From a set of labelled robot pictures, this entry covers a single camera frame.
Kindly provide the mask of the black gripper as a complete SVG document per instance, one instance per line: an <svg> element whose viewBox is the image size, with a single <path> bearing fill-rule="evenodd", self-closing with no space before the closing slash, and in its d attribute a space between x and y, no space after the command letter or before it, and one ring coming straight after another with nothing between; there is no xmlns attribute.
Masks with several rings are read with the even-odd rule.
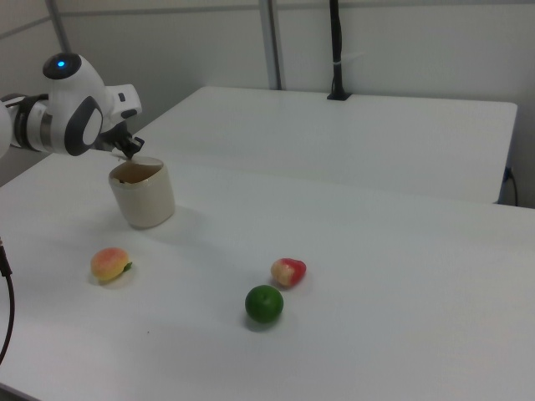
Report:
<svg viewBox="0 0 535 401"><path fill-rule="evenodd" d="M100 133L97 137L97 150L119 149L126 159L132 159L141 151L144 144L143 139L131 136L125 121L120 122L113 129Z"/></svg>

